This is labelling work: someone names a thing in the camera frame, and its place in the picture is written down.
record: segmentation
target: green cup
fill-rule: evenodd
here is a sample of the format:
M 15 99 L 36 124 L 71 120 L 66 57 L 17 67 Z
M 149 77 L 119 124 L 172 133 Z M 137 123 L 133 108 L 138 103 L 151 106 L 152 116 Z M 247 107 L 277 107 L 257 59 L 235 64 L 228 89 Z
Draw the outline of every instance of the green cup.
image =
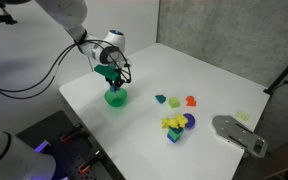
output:
M 115 93 L 107 90 L 104 98 L 106 102 L 112 107 L 120 107 L 123 106 L 123 104 L 126 102 L 127 92 L 123 88 L 120 88 L 120 90 L 116 91 Z

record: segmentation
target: purple block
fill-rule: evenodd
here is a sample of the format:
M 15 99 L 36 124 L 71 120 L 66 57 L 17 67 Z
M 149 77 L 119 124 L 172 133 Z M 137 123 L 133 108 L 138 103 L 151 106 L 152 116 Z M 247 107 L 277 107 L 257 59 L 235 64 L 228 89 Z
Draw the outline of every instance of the purple block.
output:
M 188 122 L 185 125 L 185 128 L 192 128 L 195 125 L 195 118 L 192 114 L 185 113 L 183 114 L 184 117 L 188 120 Z
M 174 140 L 174 139 L 172 138 L 172 136 L 170 136 L 168 133 L 167 133 L 167 137 L 168 137 L 173 143 L 176 143 L 176 141 L 178 140 L 178 139 Z

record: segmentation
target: orange block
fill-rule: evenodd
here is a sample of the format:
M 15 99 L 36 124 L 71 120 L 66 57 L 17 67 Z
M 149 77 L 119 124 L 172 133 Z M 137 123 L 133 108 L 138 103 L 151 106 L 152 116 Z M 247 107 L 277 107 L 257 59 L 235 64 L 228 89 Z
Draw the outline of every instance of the orange block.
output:
M 193 96 L 187 96 L 186 101 L 194 101 L 194 97 Z
M 187 101 L 187 104 L 186 104 L 186 106 L 194 106 L 194 107 L 196 107 L 196 101 Z

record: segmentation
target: white wall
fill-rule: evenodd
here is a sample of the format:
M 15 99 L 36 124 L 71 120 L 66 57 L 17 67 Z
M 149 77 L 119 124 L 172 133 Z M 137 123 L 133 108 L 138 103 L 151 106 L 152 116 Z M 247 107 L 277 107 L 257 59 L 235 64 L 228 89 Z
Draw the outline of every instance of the white wall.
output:
M 126 35 L 126 54 L 155 43 L 158 0 L 85 1 L 88 16 L 84 27 L 89 33 L 104 38 L 108 30 L 119 29 Z M 0 87 L 25 88 L 43 77 L 59 53 L 72 44 L 72 39 L 34 1 L 10 5 L 7 10 L 19 23 L 0 24 Z M 0 130 L 17 133 L 63 109 L 66 105 L 58 92 L 59 86 L 89 72 L 87 58 L 74 49 L 44 94 L 30 100 L 12 100 L 0 95 Z

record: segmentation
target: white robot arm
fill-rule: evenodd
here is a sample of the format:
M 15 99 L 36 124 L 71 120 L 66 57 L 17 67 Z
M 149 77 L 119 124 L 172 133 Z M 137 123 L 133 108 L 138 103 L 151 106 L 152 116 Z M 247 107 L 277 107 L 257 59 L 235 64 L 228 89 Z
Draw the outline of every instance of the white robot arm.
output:
M 109 54 L 114 60 L 121 61 L 118 56 L 118 50 L 124 52 L 125 37 L 123 33 L 111 30 L 103 40 L 114 45 L 115 48 L 105 42 L 98 41 L 97 44 L 99 45 L 87 42 L 98 39 L 88 34 L 82 26 L 87 15 L 87 7 L 84 0 L 36 0 L 36 2 L 47 14 L 64 27 L 75 43 L 79 45 L 79 49 L 83 54 L 102 64 L 112 63 L 113 59 L 109 57 Z

